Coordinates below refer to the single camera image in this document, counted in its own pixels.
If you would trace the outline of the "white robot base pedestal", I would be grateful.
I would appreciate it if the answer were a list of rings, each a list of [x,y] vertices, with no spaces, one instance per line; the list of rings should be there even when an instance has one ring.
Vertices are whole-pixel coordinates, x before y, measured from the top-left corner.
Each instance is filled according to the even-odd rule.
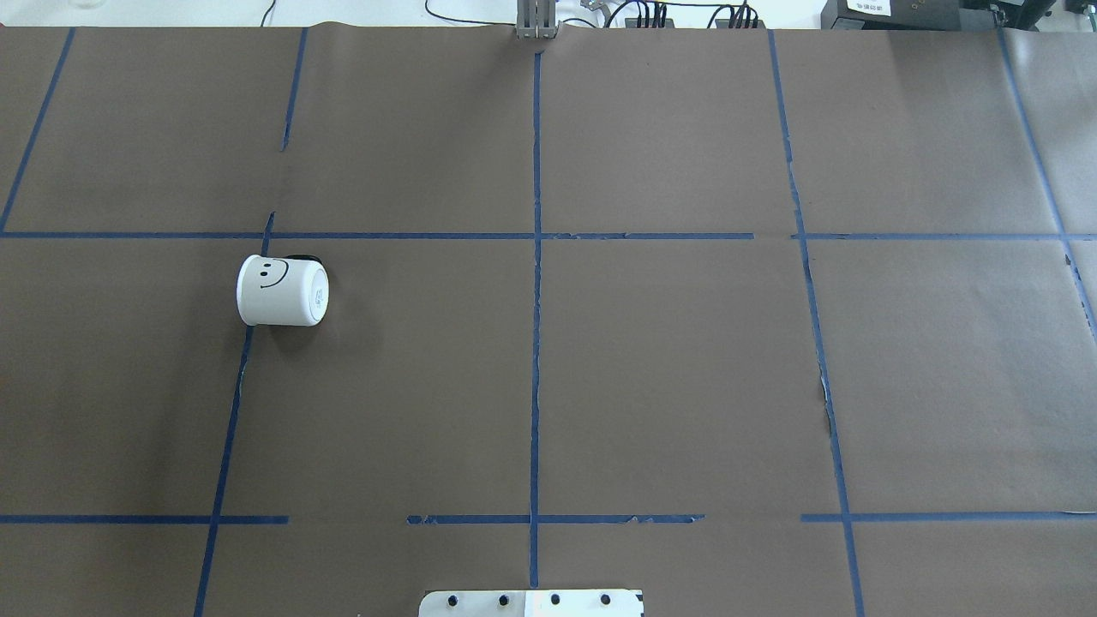
[[[641,590],[436,590],[419,616],[644,616]]]

